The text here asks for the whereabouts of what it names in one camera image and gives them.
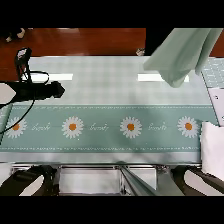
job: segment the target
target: reddish-brown floor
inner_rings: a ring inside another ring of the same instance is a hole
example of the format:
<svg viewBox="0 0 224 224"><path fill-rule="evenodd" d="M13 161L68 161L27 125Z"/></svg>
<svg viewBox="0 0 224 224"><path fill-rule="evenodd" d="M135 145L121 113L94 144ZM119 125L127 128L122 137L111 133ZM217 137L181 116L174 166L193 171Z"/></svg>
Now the reddish-brown floor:
<svg viewBox="0 0 224 224"><path fill-rule="evenodd" d="M136 55L145 45L145 28L34 28L21 40L0 40L0 80L16 80L14 57L22 47L30 47L32 56L64 55ZM211 56L224 57L224 33Z"/></svg>

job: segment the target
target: daisy print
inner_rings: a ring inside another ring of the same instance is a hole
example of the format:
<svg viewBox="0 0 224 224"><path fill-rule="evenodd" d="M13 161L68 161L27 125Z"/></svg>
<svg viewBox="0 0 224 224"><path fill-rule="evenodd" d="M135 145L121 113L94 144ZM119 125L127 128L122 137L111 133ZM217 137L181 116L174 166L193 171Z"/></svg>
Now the daisy print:
<svg viewBox="0 0 224 224"><path fill-rule="evenodd" d="M123 119L120 127L120 131L123 131L123 135L125 135L126 138L135 138L141 134L140 131L142 130L140 121L134 117L126 117Z"/></svg>
<svg viewBox="0 0 224 224"><path fill-rule="evenodd" d="M15 124L18 120L19 120L19 117L14 117L13 119L11 119L11 121L7 125L7 128L12 126L13 124ZM6 132L6 135L8 136L8 138L17 138L17 137L19 137L26 130L26 127L27 127L26 124L27 123L26 123L25 119L23 119L18 124L16 124L14 127L9 129Z"/></svg>
<svg viewBox="0 0 224 224"><path fill-rule="evenodd" d="M198 134L198 125L194 118L182 117L179 119L177 127L185 137L194 138Z"/></svg>
<svg viewBox="0 0 224 224"><path fill-rule="evenodd" d="M65 122L63 122L63 135L65 135L66 138L75 138L82 134L83 126L83 121L78 117L69 117Z"/></svg>

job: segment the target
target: orange flower center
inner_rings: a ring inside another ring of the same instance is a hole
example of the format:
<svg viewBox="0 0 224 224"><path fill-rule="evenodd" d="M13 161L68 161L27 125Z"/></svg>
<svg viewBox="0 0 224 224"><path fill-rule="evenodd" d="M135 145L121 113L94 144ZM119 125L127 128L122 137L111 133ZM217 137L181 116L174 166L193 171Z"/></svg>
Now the orange flower center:
<svg viewBox="0 0 224 224"><path fill-rule="evenodd" d="M69 129L70 129L71 131L74 131L74 130L76 129L76 124L70 124L70 125L69 125Z"/></svg>
<svg viewBox="0 0 224 224"><path fill-rule="evenodd" d="M135 126L133 124L128 124L128 130L129 131L134 131Z"/></svg>
<svg viewBox="0 0 224 224"><path fill-rule="evenodd" d="M190 131L192 129L192 124L186 123L185 128Z"/></svg>
<svg viewBox="0 0 224 224"><path fill-rule="evenodd" d="M13 128L12 128L12 130L14 130L14 131L17 131L17 130L19 130L19 124L16 124Z"/></svg>

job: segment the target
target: metal bar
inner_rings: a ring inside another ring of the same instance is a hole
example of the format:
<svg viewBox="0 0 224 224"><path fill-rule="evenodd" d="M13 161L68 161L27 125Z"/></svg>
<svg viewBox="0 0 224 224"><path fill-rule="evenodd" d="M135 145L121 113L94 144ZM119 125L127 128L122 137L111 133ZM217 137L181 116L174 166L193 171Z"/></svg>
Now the metal bar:
<svg viewBox="0 0 224 224"><path fill-rule="evenodd" d="M125 166L121 166L120 170L134 196L161 196L156 190Z"/></svg>

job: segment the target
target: hanging towel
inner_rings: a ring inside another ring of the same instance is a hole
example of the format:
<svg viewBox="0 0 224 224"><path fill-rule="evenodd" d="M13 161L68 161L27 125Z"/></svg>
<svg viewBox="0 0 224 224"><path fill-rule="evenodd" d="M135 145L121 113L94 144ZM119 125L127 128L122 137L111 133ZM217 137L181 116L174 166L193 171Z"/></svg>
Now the hanging towel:
<svg viewBox="0 0 224 224"><path fill-rule="evenodd" d="M186 75L200 74L223 28L175 28L153 55L144 70L157 70L172 87L180 87Z"/></svg>
<svg viewBox="0 0 224 224"><path fill-rule="evenodd" d="M201 130L202 172L224 181L224 127L202 122Z"/></svg>

